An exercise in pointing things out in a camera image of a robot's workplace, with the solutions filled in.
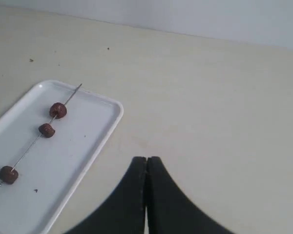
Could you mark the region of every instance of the table surface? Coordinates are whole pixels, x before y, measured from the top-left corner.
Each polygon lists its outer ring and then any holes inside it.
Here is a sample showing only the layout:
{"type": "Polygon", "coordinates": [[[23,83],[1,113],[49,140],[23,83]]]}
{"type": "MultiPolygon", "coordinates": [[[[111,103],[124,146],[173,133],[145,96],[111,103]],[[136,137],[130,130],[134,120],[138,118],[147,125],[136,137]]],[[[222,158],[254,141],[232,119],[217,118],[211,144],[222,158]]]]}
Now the table surface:
{"type": "Polygon", "coordinates": [[[293,51],[0,6],[0,116],[45,79],[125,109],[50,234],[94,211],[134,156],[160,156],[237,234],[293,234],[293,51]]]}

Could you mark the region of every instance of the white tray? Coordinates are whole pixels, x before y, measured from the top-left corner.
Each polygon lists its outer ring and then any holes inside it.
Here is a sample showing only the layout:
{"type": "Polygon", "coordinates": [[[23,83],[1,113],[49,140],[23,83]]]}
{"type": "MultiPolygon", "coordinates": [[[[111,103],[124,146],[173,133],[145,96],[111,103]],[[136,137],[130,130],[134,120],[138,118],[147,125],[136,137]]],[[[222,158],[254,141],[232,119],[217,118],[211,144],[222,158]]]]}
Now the white tray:
{"type": "MultiPolygon", "coordinates": [[[[34,86],[0,119],[0,168],[13,166],[75,86],[48,80],[34,86]]],[[[0,188],[0,234],[46,234],[123,115],[121,103],[82,88],[67,115],[52,123],[17,166],[19,178],[0,188]]]]}

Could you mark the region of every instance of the tray rim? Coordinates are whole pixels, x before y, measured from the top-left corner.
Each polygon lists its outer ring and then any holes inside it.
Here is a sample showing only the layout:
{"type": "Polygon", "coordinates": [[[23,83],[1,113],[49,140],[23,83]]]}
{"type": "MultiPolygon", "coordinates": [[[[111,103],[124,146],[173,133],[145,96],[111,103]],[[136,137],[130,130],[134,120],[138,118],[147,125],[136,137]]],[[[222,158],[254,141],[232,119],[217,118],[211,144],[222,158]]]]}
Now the tray rim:
{"type": "MultiPolygon", "coordinates": [[[[74,90],[76,88],[76,86],[71,85],[71,84],[67,84],[64,83],[62,81],[59,80],[54,80],[54,79],[48,79],[48,80],[43,80],[38,82],[37,84],[33,85],[16,103],[14,103],[11,108],[9,108],[1,117],[0,117],[0,127],[2,125],[4,125],[4,123],[6,121],[8,121],[8,118],[10,117],[11,114],[13,114],[13,112],[22,105],[22,101],[26,100],[26,98],[28,96],[30,96],[30,94],[35,90],[38,89],[39,86],[41,85],[46,85],[48,83],[54,84],[54,85],[58,85],[58,86],[62,86],[62,87],[66,87],[69,89],[74,90]]],[[[68,192],[66,193],[66,195],[64,196],[63,200],[59,203],[58,208],[55,210],[55,212],[51,215],[50,220],[47,222],[47,224],[43,227],[43,229],[37,233],[37,234],[47,234],[51,227],[53,226],[53,224],[55,223],[55,221],[57,220],[57,218],[59,217],[59,215],[61,214],[62,210],[64,209],[65,205],[67,204],[67,202],[69,201],[69,199],[71,198],[71,196],[73,195],[73,193],[76,191],[78,185],[80,184],[81,180],[83,179],[83,177],[85,176],[85,174],[88,172],[88,170],[90,169],[91,165],[93,164],[94,160],[96,159],[96,157],[99,155],[99,153],[101,152],[102,148],[104,147],[104,145],[106,144],[107,140],[110,138],[110,136],[112,135],[113,131],[115,130],[116,126],[118,125],[118,123],[120,122],[121,118],[124,115],[124,107],[123,105],[117,101],[114,100],[112,98],[100,95],[100,94],[96,94],[93,93],[91,91],[88,91],[86,89],[80,88],[80,90],[90,93],[91,95],[94,95],[98,98],[101,98],[107,102],[110,102],[114,105],[116,105],[119,108],[119,114],[117,115],[117,117],[115,118],[115,121],[113,122],[113,124],[110,126],[109,130],[107,131],[106,135],[104,136],[104,138],[101,140],[100,144],[98,145],[98,147],[96,148],[96,150],[94,151],[93,155],[91,156],[90,160],[85,164],[85,166],[82,168],[80,174],[78,175],[78,177],[76,178],[76,180],[74,181],[74,183],[72,184],[72,186],[70,187],[70,189],[68,190],[68,192]]]]}

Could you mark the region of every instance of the brown food piece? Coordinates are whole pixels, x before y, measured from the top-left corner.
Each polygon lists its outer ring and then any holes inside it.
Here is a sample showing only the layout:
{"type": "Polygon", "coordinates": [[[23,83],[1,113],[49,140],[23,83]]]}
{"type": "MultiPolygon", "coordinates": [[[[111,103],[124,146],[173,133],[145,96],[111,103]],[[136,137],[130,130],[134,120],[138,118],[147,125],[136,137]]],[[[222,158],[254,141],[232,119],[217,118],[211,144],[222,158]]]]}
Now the brown food piece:
{"type": "Polygon", "coordinates": [[[54,116],[56,118],[63,118],[67,114],[67,109],[64,104],[56,102],[51,106],[49,114],[52,118],[54,116]]]}
{"type": "Polygon", "coordinates": [[[0,170],[0,179],[7,184],[13,184],[19,177],[19,173],[16,170],[12,171],[12,167],[4,166],[0,170]]]}
{"type": "Polygon", "coordinates": [[[46,138],[50,138],[55,134],[55,130],[48,123],[44,123],[39,127],[39,132],[43,134],[46,138]]]}

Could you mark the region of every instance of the metal skewer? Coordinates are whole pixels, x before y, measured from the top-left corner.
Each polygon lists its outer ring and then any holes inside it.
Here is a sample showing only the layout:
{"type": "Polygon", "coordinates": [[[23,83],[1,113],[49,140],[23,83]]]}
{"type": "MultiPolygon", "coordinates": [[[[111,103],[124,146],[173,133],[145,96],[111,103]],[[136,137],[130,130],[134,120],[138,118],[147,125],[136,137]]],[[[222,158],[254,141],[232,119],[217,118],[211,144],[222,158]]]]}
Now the metal skewer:
{"type": "MultiPolygon", "coordinates": [[[[81,86],[82,86],[82,84],[80,84],[80,85],[75,89],[75,91],[72,93],[72,95],[71,95],[71,96],[68,98],[68,100],[64,103],[64,106],[66,106],[67,103],[72,99],[72,97],[74,97],[74,95],[77,93],[77,91],[79,90],[79,88],[80,88],[81,86]]],[[[57,117],[57,115],[54,116],[54,117],[50,120],[49,124],[51,124],[51,123],[55,120],[56,117],[57,117]]],[[[36,139],[30,144],[30,146],[27,148],[27,150],[24,152],[24,154],[19,158],[19,160],[14,164],[14,166],[13,166],[13,168],[12,168],[11,171],[14,171],[14,170],[15,170],[16,166],[21,162],[21,160],[26,156],[26,154],[29,152],[29,150],[33,147],[33,145],[38,141],[38,139],[39,139],[41,136],[42,136],[42,134],[40,133],[39,136],[37,136],[37,138],[36,138],[36,139]]]]}

